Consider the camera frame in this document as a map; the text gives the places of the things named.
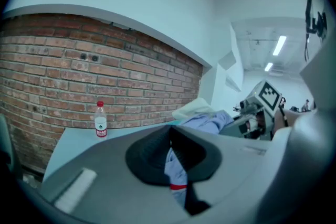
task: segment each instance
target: red brick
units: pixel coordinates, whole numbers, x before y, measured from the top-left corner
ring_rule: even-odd
[[[19,51],[20,47],[26,48],[26,46],[17,46],[17,45],[12,45],[12,44],[10,44],[10,45],[1,45],[0,51],[1,52],[20,52]]]
[[[162,102],[163,102],[163,99],[151,99],[150,104],[162,104]]]
[[[114,79],[114,78],[99,76],[97,84],[108,85],[108,86],[116,86],[117,85],[117,80]]]
[[[62,27],[62,28],[79,29],[81,27],[81,24],[79,22],[66,21],[66,20],[57,20],[55,22],[55,26],[56,27]]]
[[[182,82],[182,87],[185,87],[185,88],[196,88],[195,85],[191,84],[191,83],[187,83],[187,82]]]
[[[68,108],[68,102],[61,102],[56,101],[52,99],[46,99],[43,97],[40,97],[40,104],[45,106],[50,106],[52,108],[58,108],[58,109],[67,109]]]
[[[94,64],[90,65],[90,72],[120,78],[128,78],[129,76],[129,71]]]
[[[167,105],[167,110],[176,110],[178,107],[177,105],[173,104],[173,105]]]
[[[77,94],[77,93],[68,93],[61,92],[59,98],[67,101],[76,101],[76,102],[85,102],[85,103],[94,103],[95,97],[87,94]]]
[[[31,103],[40,104],[40,99],[39,99],[39,96],[37,96],[37,95],[30,94],[29,95],[29,101]]]
[[[49,124],[44,124],[36,121],[29,121],[29,125],[42,130],[51,131],[51,127]]]
[[[188,72],[188,71],[184,71],[183,75],[185,75],[185,76],[187,76],[187,77],[190,77],[190,78],[197,78],[197,76],[196,76],[196,75],[194,75],[194,74],[191,74],[191,73],[190,73],[190,72]]]
[[[179,98],[194,98],[194,95],[192,93],[180,93],[178,95]]]
[[[60,70],[59,69],[54,69],[54,68],[48,68],[47,69],[47,76],[51,78],[56,78],[58,79],[60,76]]]
[[[18,44],[34,44],[35,37],[18,37],[16,42]]]
[[[88,125],[85,121],[73,121],[72,125],[74,128],[87,128]]]
[[[123,50],[118,50],[114,48],[109,48],[105,46],[96,46],[95,47],[95,52],[98,54],[104,54],[108,56],[113,56],[117,58],[122,58],[126,60],[131,60],[132,59],[132,54]]]
[[[48,37],[52,37],[54,34],[54,29],[52,28],[33,28],[30,29],[28,32],[29,34],[33,35],[33,36],[48,36]]]
[[[97,33],[97,32],[100,31],[100,26],[98,26],[98,25],[83,25],[82,30]]]
[[[84,113],[79,113],[79,112],[62,111],[61,116],[62,116],[62,118],[65,118],[65,119],[78,120],[78,121],[93,121],[93,120],[95,120],[95,117],[92,113],[84,114]]]
[[[46,97],[49,98],[57,98],[58,97],[58,91],[46,89]]]
[[[68,38],[70,37],[70,30],[69,29],[55,29],[53,36]]]
[[[152,50],[148,50],[144,47],[137,46],[137,45],[130,44],[130,43],[126,43],[125,50],[131,51],[135,54],[144,55],[144,56],[147,56],[147,57],[153,58],[153,59],[156,59],[157,56],[158,56],[158,54],[156,52],[152,51]]]
[[[144,65],[148,65],[149,64],[149,58],[147,58],[145,56],[138,55],[138,54],[134,54],[133,62],[138,62],[138,63],[142,63]]]
[[[161,76],[161,77],[167,77],[167,71],[162,70],[162,69],[156,69],[155,75]]]
[[[136,121],[136,120],[144,120],[146,118],[147,118],[146,114],[117,115],[117,121]]]
[[[103,44],[105,41],[105,38],[101,35],[90,34],[90,33],[79,32],[79,31],[71,31],[70,38],[89,41],[89,42],[98,43],[98,44]]]
[[[181,104],[182,99],[164,99],[163,104]]]
[[[153,125],[153,124],[158,124],[158,123],[163,123],[163,122],[164,122],[164,119],[144,120],[144,121],[141,121],[141,126]]]
[[[36,74],[40,76],[44,76],[46,74],[45,67],[35,67],[35,66],[25,66],[25,73]]]
[[[14,61],[15,59],[15,54],[7,54],[7,53],[1,53],[0,57],[2,60],[7,60],[7,61]]]
[[[14,55],[14,61],[16,62],[25,62],[30,63],[32,65],[39,65],[41,64],[41,56],[33,56],[33,55]]]
[[[23,72],[25,65],[22,63],[9,63],[9,62],[1,62],[2,67],[18,72]]]
[[[188,56],[181,53],[180,51],[176,52],[176,59],[182,63],[185,63],[185,60],[188,59]]]
[[[64,127],[56,127],[56,126],[51,127],[51,131],[54,132],[54,133],[62,134],[64,132],[64,130],[65,130]]]
[[[73,40],[63,38],[47,38],[46,45],[53,47],[73,48],[75,46],[75,42]]]
[[[132,97],[142,97],[143,90],[130,90],[129,89],[127,95],[132,96]]]
[[[33,120],[43,121],[43,116],[41,114],[32,113]]]
[[[41,46],[20,46],[18,52],[23,54],[48,55],[49,48]]]
[[[105,95],[126,95],[126,89],[118,89],[115,87],[103,87],[103,86],[88,86],[89,93],[105,94]]]
[[[114,104],[114,97],[98,97],[98,101],[103,101],[104,104]]]
[[[139,127],[140,121],[125,122],[125,128]]]
[[[131,71],[131,73],[130,73],[130,79],[146,80],[146,74],[140,73],[140,72]]]
[[[174,67],[172,67],[170,65],[167,65],[166,63],[155,61],[155,60],[150,60],[149,61],[149,65],[153,66],[153,67],[156,67],[156,68],[160,68],[160,69],[164,69],[164,70],[167,70],[167,71],[171,71],[171,72],[174,71]]]
[[[40,79],[40,86],[68,90],[68,82],[55,79]]]
[[[85,105],[69,103],[68,109],[73,111],[85,111]]]
[[[137,42],[137,44],[139,46],[145,47],[147,49],[152,49],[152,47],[153,47],[152,43],[150,43],[150,42],[148,42],[146,40],[142,40],[142,39],[139,39],[138,42]]]
[[[72,92],[86,92],[86,84],[80,84],[80,83],[69,83],[69,91]]]
[[[83,61],[72,61],[71,69],[80,70],[80,71],[88,71],[89,63]]]
[[[108,122],[107,123],[108,129],[119,129],[119,128],[124,128],[124,127],[125,127],[124,122]]]
[[[154,91],[164,91],[165,86],[161,84],[153,84],[153,90]]]
[[[132,80],[118,80],[119,87],[134,88],[134,89],[146,89],[151,90],[152,84],[146,82],[132,81]]]
[[[46,37],[36,37],[34,44],[36,45],[44,45],[46,43],[47,38]]]
[[[149,99],[143,98],[117,98],[116,104],[144,105],[149,104]]]
[[[78,41],[78,42],[76,42],[76,49],[85,50],[85,51],[92,51],[93,50],[93,44],[89,43],[89,42]]]
[[[13,73],[12,79],[19,80],[22,82],[28,82],[28,75],[26,74],[20,74],[20,73]]]
[[[120,61],[118,59],[112,57],[100,57],[100,61],[102,65],[118,67]]]
[[[114,38],[117,38],[117,39],[122,39],[122,40],[125,40],[125,41],[128,41],[128,42],[131,42],[131,43],[135,43],[135,41],[136,41],[135,37],[133,37],[131,35],[128,35],[128,34],[125,34],[122,31],[103,28],[101,30],[101,33],[105,36],[114,37]]]
[[[106,45],[114,47],[114,48],[118,48],[118,49],[123,49],[124,48],[124,42],[122,42],[120,40],[113,39],[113,38],[109,38],[109,37],[106,40]]]
[[[121,67],[125,69],[131,69],[143,73],[149,73],[149,74],[154,74],[154,68],[148,67],[148,66],[143,66],[138,63],[133,63],[133,62],[121,62]]]
[[[168,78],[185,81],[185,76],[182,76],[180,74],[175,74],[172,72],[168,72]]]
[[[184,89],[181,87],[175,87],[175,86],[166,86],[167,92],[184,92]]]
[[[173,80],[173,86],[182,86],[182,81],[180,81],[180,80]]]
[[[142,112],[156,112],[156,111],[165,111],[165,105],[152,105],[152,106],[143,106]]]
[[[140,113],[141,106],[126,106],[125,113]]]
[[[184,70],[188,70],[188,66],[185,65],[184,63],[179,62],[179,61],[171,59],[170,64],[172,66],[175,66],[175,67],[178,67],[178,68],[181,68],[181,69],[184,69]]]
[[[61,78],[66,80],[88,82],[88,83],[95,83],[97,81],[96,75],[80,72],[72,72],[72,71],[61,71]]]
[[[160,113],[157,112],[157,113],[149,113],[148,114],[148,119],[157,119],[160,117]]]
[[[170,58],[176,58],[175,50],[167,44],[161,43],[160,45],[155,45],[153,50]]]
[[[167,93],[167,92],[145,91],[145,97],[149,97],[149,98],[169,98],[169,93]]]
[[[64,127],[72,127],[72,122],[67,121],[67,120],[53,119],[53,118],[44,116],[43,121],[49,124],[60,125]]]
[[[64,49],[61,48],[49,48],[49,56],[62,57]]]
[[[87,105],[86,109],[88,112],[95,112],[97,110],[96,105]],[[116,105],[104,105],[104,110],[106,113],[124,113],[124,106],[116,106]]]
[[[147,76],[147,81],[161,83],[161,84],[168,84],[168,85],[172,84],[171,79],[166,79],[166,78],[161,78],[161,77],[156,77],[156,76],[150,76],[150,75]]]
[[[71,64],[70,60],[49,58],[49,57],[43,57],[41,63],[42,66],[61,67],[61,68],[69,68],[70,64]]]
[[[13,94],[14,98],[19,98],[19,99],[22,99],[22,100],[25,100],[25,101],[29,100],[29,95],[27,95],[26,93],[18,92],[18,91],[13,90],[12,94]]]

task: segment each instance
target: black cable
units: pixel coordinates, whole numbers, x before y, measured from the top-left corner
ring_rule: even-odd
[[[284,120],[283,122],[284,122],[284,124],[285,124],[285,127],[288,127],[289,124],[288,124],[287,116],[286,116],[286,114],[284,113],[284,111],[283,111],[283,109],[282,109],[281,106],[279,106],[279,109],[280,109],[280,113],[282,114],[282,118],[283,118],[283,120]]]
[[[308,39],[309,39],[309,34],[306,34],[306,45],[305,45],[305,53],[304,53],[304,60],[307,62],[309,60],[309,53],[308,53]]]

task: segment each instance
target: ceiling light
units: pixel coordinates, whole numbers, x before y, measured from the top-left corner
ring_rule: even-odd
[[[271,69],[272,66],[273,66],[273,63],[269,62],[267,64],[267,67],[265,68],[265,71],[268,72]]]
[[[277,43],[277,46],[275,47],[275,50],[273,52],[274,56],[278,56],[279,55],[279,53],[280,53],[283,45],[285,44],[286,38],[287,38],[286,36],[280,36],[279,41]]]

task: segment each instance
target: blue cloth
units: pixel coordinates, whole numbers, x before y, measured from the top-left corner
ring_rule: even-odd
[[[219,134],[221,129],[232,123],[233,118],[224,110],[211,114],[198,114],[180,123],[180,126],[194,128],[203,132]]]

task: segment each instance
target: gray table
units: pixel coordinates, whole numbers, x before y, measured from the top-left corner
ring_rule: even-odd
[[[181,121],[172,121],[142,127],[109,129],[107,139],[113,139],[155,126],[166,124],[178,125],[180,122]],[[96,131],[94,129],[66,128],[51,155],[43,181],[45,181],[54,171],[61,168],[67,162],[71,161],[79,154],[101,141],[102,140],[96,136]]]

